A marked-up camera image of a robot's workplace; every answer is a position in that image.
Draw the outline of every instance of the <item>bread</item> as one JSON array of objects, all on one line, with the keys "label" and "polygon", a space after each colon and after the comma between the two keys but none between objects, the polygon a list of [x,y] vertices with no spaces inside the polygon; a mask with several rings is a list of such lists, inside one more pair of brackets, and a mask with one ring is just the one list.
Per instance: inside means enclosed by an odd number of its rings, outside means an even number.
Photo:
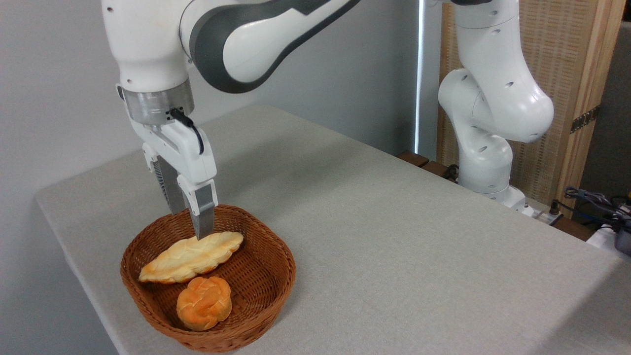
[{"label": "bread", "polygon": [[140,271],[141,282],[173,284],[187,282],[198,274],[214,270],[235,252],[243,235],[237,232],[214,233],[177,241]]},{"label": "bread", "polygon": [[198,332],[214,327],[231,311],[230,286],[220,277],[196,277],[177,298],[177,316]]}]

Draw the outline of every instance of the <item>cable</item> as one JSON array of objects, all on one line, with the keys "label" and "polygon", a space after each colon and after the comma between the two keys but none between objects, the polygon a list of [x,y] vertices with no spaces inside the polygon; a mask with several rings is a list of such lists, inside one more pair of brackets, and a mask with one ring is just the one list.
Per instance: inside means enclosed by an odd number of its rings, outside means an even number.
[{"label": "cable", "polygon": [[[626,214],[621,214],[617,211],[617,208],[604,196],[602,193],[593,193],[587,190],[579,189],[574,186],[568,186],[564,191],[565,198],[582,200],[590,203],[595,209],[604,212],[606,214],[613,214],[617,217],[622,218]],[[580,211],[580,207],[577,207],[578,213],[582,213]]]},{"label": "cable", "polygon": [[188,118],[185,114],[183,114],[178,109],[172,109],[168,113],[170,113],[171,116],[173,116],[173,118],[181,122],[184,126],[187,126],[188,128],[192,128],[193,132],[195,132],[195,135],[198,138],[199,154],[202,155],[204,153],[204,141],[201,139],[201,135],[199,134],[197,127],[195,127],[195,123],[193,122],[193,120]]},{"label": "cable", "polygon": [[625,229],[625,230],[628,230],[628,229],[629,229],[629,228],[627,227],[627,224],[626,224],[624,221],[622,221],[622,218],[615,218],[615,219],[614,219],[614,218],[611,218],[611,219],[606,219],[606,218],[602,218],[602,217],[597,217],[597,216],[594,216],[594,215],[585,214],[585,213],[583,213],[583,212],[581,212],[581,211],[579,211],[579,210],[577,210],[577,209],[575,209],[575,208],[572,208],[572,207],[570,207],[570,206],[568,206],[568,205],[564,204],[563,202],[561,202],[561,201],[559,201],[559,200],[553,200],[553,202],[556,202],[556,203],[558,203],[560,206],[562,206],[563,208],[565,208],[565,209],[567,209],[567,210],[570,210],[570,211],[572,211],[572,212],[575,212],[575,213],[577,213],[577,214],[579,214],[579,215],[581,215],[582,217],[585,217],[585,218],[587,218],[587,219],[597,220],[597,221],[599,221],[599,222],[601,222],[601,223],[604,223],[604,224],[609,224],[609,225],[611,225],[611,226],[613,226],[613,227],[618,227],[618,228],[622,228],[622,229]]}]

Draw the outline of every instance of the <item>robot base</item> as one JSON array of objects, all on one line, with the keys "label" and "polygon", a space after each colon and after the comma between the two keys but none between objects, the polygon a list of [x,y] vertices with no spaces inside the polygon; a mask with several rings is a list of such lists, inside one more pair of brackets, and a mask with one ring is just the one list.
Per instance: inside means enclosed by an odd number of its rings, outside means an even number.
[{"label": "robot base", "polygon": [[513,186],[508,186],[506,189],[496,193],[481,193],[482,196],[495,200],[506,207],[509,207],[515,211],[521,212],[528,217],[532,217],[534,210],[526,203],[526,197],[524,193],[519,191]]}]

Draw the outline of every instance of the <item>white wall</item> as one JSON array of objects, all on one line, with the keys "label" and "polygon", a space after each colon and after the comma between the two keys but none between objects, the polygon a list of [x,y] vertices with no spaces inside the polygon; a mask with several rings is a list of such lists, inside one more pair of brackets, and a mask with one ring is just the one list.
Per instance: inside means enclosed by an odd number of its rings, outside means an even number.
[{"label": "white wall", "polygon": [[[261,102],[389,153],[412,149],[417,11],[417,0],[363,0],[245,95],[194,73],[192,117]],[[33,196],[139,148],[117,77],[99,0],[0,0],[1,354],[115,353]]]}]

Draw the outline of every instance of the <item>metal hinge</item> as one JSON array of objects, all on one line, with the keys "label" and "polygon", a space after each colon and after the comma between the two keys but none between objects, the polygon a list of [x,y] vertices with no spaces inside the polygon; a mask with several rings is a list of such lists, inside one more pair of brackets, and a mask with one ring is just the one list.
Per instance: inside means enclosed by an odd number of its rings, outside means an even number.
[{"label": "metal hinge", "polygon": [[572,121],[572,130],[570,131],[570,134],[587,126],[591,121],[594,121],[596,118],[598,118],[599,114],[600,114],[600,105],[594,107],[589,112],[584,113],[581,117],[578,117],[577,119]]}]

